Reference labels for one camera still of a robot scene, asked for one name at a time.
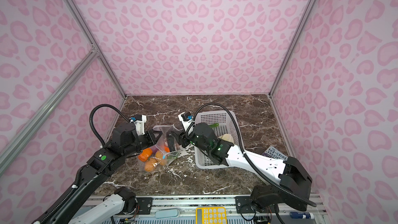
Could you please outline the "green cucumber toy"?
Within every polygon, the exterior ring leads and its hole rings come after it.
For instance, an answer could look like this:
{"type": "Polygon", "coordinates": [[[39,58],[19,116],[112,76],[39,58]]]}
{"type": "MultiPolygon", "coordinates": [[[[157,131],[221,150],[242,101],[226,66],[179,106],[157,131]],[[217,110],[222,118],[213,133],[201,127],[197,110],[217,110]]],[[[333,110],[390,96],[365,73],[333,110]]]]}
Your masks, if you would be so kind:
{"type": "Polygon", "coordinates": [[[209,125],[210,128],[217,128],[219,127],[219,123],[213,123],[209,125]]]}

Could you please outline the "yellow-orange squash toy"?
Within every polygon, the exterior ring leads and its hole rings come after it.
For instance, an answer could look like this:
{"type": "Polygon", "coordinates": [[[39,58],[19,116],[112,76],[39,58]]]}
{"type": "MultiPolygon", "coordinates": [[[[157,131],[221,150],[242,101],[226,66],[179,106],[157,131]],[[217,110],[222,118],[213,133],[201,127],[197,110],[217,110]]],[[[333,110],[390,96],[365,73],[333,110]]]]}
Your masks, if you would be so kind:
{"type": "Polygon", "coordinates": [[[155,154],[155,158],[156,158],[157,162],[159,163],[159,165],[161,165],[161,166],[167,165],[167,160],[165,158],[163,158],[162,151],[158,150],[155,154]]]}

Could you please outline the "green lettuce toy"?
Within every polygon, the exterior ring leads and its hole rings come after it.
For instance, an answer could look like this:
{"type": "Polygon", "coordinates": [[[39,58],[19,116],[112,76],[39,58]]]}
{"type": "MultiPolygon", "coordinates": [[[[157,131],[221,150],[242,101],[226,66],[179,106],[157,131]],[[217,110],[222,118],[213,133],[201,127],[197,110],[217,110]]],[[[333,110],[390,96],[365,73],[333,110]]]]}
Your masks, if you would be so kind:
{"type": "Polygon", "coordinates": [[[233,139],[231,134],[227,133],[227,134],[224,134],[224,135],[220,136],[219,138],[224,140],[224,141],[226,141],[226,142],[234,143],[234,139],[233,139]]]}

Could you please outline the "clear zip top bag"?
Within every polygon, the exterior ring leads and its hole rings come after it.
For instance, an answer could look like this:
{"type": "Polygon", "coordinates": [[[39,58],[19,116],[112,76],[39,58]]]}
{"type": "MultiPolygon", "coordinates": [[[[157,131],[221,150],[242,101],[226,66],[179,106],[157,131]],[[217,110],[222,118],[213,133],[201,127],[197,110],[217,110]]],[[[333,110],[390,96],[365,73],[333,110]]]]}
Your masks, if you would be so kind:
{"type": "MultiPolygon", "coordinates": [[[[160,137],[160,139],[158,140],[158,142],[154,146],[150,147],[152,149],[152,151],[153,151],[152,156],[150,158],[155,158],[156,152],[158,150],[160,150],[160,151],[163,152],[163,158],[165,158],[167,160],[167,165],[166,166],[168,166],[168,165],[172,164],[182,154],[182,151],[184,150],[184,148],[181,145],[179,145],[178,142],[176,142],[175,143],[176,151],[166,153],[164,148],[163,148],[163,146],[165,146],[165,145],[167,146],[166,135],[167,135],[168,132],[171,132],[171,131],[173,131],[177,135],[179,135],[179,134],[181,134],[181,130],[176,128],[174,125],[157,125],[157,126],[154,127],[154,130],[162,131],[162,136],[160,137]]],[[[146,172],[144,170],[144,165],[145,165],[145,162],[141,162],[138,159],[139,170],[146,172]]],[[[162,168],[162,167],[166,167],[166,166],[161,166],[161,165],[158,164],[156,169],[162,168]]]]}

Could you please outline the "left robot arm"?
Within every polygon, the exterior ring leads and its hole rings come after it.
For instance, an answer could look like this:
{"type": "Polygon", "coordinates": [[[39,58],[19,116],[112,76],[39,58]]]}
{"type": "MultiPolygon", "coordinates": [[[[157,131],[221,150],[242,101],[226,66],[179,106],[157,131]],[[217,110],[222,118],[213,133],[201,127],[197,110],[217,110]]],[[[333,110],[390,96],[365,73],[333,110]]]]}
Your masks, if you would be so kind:
{"type": "Polygon", "coordinates": [[[153,129],[138,134],[134,123],[115,128],[112,139],[79,168],[68,190],[32,223],[67,224],[97,188],[125,164],[128,156],[152,147],[161,136],[161,131],[153,129]]]}

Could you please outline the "orange pumpkin toy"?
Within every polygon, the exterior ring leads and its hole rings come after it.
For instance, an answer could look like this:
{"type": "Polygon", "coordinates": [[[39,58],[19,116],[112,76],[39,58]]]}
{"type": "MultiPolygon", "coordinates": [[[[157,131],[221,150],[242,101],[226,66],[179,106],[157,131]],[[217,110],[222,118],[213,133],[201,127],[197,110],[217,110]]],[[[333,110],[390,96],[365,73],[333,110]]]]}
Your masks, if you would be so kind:
{"type": "Polygon", "coordinates": [[[140,155],[138,155],[138,159],[141,162],[146,162],[151,156],[152,156],[152,149],[151,148],[146,148],[142,151],[140,155]]]}

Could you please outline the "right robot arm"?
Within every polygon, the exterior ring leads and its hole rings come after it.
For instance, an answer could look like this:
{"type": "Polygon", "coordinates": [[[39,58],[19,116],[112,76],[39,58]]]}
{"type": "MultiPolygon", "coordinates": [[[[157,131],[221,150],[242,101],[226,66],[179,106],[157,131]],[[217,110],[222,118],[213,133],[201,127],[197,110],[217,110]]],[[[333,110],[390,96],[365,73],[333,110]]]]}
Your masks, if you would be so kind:
{"type": "Polygon", "coordinates": [[[217,137],[206,123],[184,121],[182,125],[181,146],[193,145],[217,166],[244,169],[261,178],[263,183],[255,186],[250,195],[250,204],[256,211],[262,212],[280,203],[302,212],[308,206],[316,207],[309,199],[313,180],[298,159],[274,159],[249,152],[242,144],[235,145],[217,137]]]}

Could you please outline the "dark eggplant toy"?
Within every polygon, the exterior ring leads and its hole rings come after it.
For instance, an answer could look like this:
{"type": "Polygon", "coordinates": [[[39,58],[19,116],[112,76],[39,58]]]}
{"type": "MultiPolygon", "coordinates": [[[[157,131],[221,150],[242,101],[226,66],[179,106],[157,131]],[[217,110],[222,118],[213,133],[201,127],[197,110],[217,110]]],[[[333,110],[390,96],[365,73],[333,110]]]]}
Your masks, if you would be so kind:
{"type": "Polygon", "coordinates": [[[166,135],[166,140],[170,152],[176,151],[175,143],[178,142],[178,135],[173,131],[168,132],[166,135]]]}

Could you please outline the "brown potato toy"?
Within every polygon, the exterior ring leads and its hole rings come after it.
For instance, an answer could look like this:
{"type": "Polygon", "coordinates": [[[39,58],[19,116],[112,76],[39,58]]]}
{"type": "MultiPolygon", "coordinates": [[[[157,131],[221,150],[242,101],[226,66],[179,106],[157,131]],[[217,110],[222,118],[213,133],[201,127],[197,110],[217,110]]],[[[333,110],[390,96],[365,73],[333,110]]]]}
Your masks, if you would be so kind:
{"type": "Polygon", "coordinates": [[[144,170],[146,172],[152,172],[156,169],[157,165],[159,164],[158,159],[156,158],[149,158],[144,165],[144,170]]]}

